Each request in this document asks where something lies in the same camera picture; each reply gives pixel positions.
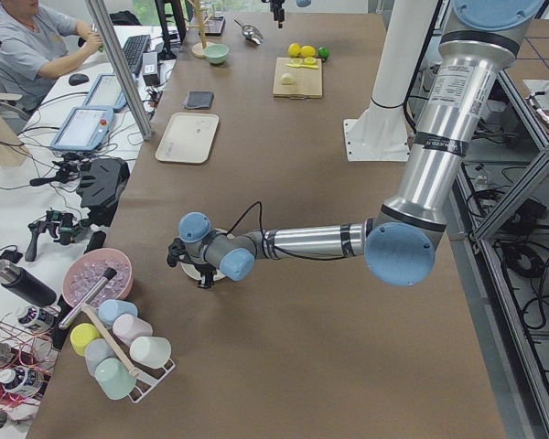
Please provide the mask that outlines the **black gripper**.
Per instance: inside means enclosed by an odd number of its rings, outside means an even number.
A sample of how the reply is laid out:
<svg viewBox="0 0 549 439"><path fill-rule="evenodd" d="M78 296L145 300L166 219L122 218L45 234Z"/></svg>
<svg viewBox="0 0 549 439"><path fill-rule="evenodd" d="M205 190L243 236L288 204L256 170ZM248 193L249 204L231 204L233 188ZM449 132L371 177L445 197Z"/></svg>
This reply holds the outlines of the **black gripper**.
<svg viewBox="0 0 549 439"><path fill-rule="evenodd" d="M279 28L284 25L284 3L285 0L270 0L270 11L274 14L274 21Z"/></svg>
<svg viewBox="0 0 549 439"><path fill-rule="evenodd" d="M198 281L198 288L211 289L213 280L218 276L218 270L208 263L194 263L193 267L200 279Z"/></svg>

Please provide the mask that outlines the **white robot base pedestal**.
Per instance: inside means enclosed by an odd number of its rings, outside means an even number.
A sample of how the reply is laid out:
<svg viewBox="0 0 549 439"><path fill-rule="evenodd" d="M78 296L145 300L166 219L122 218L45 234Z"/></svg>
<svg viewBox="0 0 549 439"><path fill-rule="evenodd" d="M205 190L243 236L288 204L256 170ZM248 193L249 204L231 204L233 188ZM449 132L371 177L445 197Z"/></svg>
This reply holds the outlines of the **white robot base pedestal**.
<svg viewBox="0 0 549 439"><path fill-rule="evenodd" d="M393 3L370 105L359 118L344 121L346 153L351 162L408 159L407 93L439 10L437 0Z"/></svg>

